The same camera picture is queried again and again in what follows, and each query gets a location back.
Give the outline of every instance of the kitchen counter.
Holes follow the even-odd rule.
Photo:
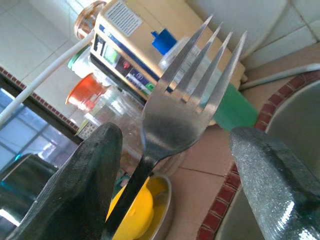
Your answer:
[[[246,75],[248,81],[253,81],[312,63],[320,63],[320,43],[246,72]],[[268,98],[293,77],[256,86],[242,94],[259,111]],[[175,213],[166,240],[197,238],[198,229],[232,164],[228,132],[217,125],[208,127],[201,139],[186,151],[185,160],[170,177]]]

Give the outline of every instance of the yellow container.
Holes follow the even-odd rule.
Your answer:
[[[113,240],[134,240],[140,238],[149,228],[154,217],[153,197],[147,189],[149,178],[145,181],[129,211],[124,216]],[[111,201],[106,219],[115,208],[121,194],[125,190],[124,186]]]

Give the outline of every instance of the product label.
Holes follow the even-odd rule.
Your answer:
[[[155,88],[155,86],[135,68],[132,68],[125,78],[147,96],[149,96]]]
[[[117,1],[106,13],[105,17],[124,35],[129,37],[141,24],[139,18],[123,1]]]

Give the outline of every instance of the glass jar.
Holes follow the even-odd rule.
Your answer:
[[[133,158],[141,158],[143,107],[127,92],[114,85],[103,85],[91,73],[73,88],[66,102],[83,110],[85,118],[97,127],[108,122],[116,124],[122,131],[122,148]]]

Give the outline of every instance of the orange lid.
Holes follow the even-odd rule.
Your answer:
[[[95,75],[90,73],[75,85],[66,98],[65,103],[76,105],[79,109],[84,110],[88,107],[87,102],[93,96],[99,97],[106,92],[106,89],[106,87],[96,80]]]

